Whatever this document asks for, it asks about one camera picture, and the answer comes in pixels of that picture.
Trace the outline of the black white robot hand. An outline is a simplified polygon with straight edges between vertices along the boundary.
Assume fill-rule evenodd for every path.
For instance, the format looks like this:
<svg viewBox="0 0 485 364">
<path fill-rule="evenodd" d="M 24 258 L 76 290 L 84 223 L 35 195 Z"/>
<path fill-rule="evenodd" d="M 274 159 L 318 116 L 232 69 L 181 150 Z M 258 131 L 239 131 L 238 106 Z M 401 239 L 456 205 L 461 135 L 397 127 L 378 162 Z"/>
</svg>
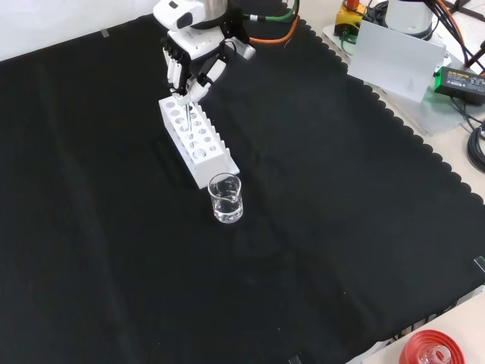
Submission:
<svg viewBox="0 0 485 364">
<path fill-rule="evenodd" d="M 180 106 L 196 104 L 224 72 L 228 57 L 220 28 L 169 31 L 161 39 L 167 84 Z"/>
</svg>

